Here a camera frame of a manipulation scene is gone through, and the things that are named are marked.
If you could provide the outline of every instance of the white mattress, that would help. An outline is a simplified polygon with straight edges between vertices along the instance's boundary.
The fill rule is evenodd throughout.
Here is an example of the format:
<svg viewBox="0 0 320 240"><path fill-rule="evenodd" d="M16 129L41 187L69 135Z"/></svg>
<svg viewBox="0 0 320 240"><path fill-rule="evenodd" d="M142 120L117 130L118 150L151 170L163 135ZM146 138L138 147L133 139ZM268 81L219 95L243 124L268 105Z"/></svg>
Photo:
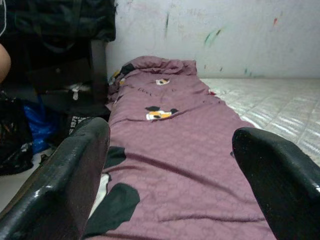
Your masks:
<svg viewBox="0 0 320 240"><path fill-rule="evenodd" d="M320 166L320 79L201 79L242 120L298 145Z"/></svg>

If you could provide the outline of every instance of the purple blanket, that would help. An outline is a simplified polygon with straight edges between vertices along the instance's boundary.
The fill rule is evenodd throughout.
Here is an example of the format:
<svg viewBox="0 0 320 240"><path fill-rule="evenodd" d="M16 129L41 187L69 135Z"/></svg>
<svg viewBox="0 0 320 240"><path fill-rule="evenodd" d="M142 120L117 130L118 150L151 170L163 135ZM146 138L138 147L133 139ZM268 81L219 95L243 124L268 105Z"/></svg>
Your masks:
<svg viewBox="0 0 320 240"><path fill-rule="evenodd" d="M105 169L135 188L130 221L92 239L274 240L231 156L237 128L250 126L197 77L195 61L144 56L111 88L112 146L126 160Z"/></svg>

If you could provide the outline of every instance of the black bag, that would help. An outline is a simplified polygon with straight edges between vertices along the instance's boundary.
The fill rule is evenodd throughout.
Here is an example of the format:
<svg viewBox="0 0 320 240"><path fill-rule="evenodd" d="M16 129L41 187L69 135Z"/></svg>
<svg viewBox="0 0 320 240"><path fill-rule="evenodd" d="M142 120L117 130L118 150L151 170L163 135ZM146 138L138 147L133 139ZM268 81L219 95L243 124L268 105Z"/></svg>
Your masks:
<svg viewBox="0 0 320 240"><path fill-rule="evenodd" d="M50 45L72 45L75 38L110 42L116 38L115 14L115 0L10 0L6 34L38 35Z"/></svg>
<svg viewBox="0 0 320 240"><path fill-rule="evenodd" d="M21 101L0 91L0 176L33 167L32 141Z"/></svg>

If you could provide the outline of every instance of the bedding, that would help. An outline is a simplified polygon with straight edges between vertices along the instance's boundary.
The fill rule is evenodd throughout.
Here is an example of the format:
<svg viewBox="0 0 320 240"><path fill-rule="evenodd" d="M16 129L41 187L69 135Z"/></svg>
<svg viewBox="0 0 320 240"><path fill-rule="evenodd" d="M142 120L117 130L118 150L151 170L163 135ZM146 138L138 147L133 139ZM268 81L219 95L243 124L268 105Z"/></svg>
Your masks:
<svg viewBox="0 0 320 240"><path fill-rule="evenodd" d="M296 144L320 166L320 79L201 79L244 121Z"/></svg>
<svg viewBox="0 0 320 240"><path fill-rule="evenodd" d="M275 239L232 154L234 131L252 125L199 80L195 61L138 57L109 93L110 181L85 237Z"/></svg>

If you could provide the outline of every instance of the paint stain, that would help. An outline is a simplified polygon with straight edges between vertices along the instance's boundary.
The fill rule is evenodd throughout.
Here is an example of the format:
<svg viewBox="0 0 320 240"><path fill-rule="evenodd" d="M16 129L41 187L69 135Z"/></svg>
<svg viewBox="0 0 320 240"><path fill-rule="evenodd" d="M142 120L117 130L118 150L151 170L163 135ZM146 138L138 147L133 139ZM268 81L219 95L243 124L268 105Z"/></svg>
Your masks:
<svg viewBox="0 0 320 240"><path fill-rule="evenodd" d="M164 28L164 37L165 38L167 38L167 34L168 34L169 16L170 16L170 13L167 12L166 13L166 20L165 20L165 28Z"/></svg>
<svg viewBox="0 0 320 240"><path fill-rule="evenodd" d="M209 45L210 47L212 46L212 44L215 42L216 38L219 36L219 34L222 32L222 28L219 29L217 32L216 31L212 31L210 32L205 40L204 40L204 45L207 46Z"/></svg>

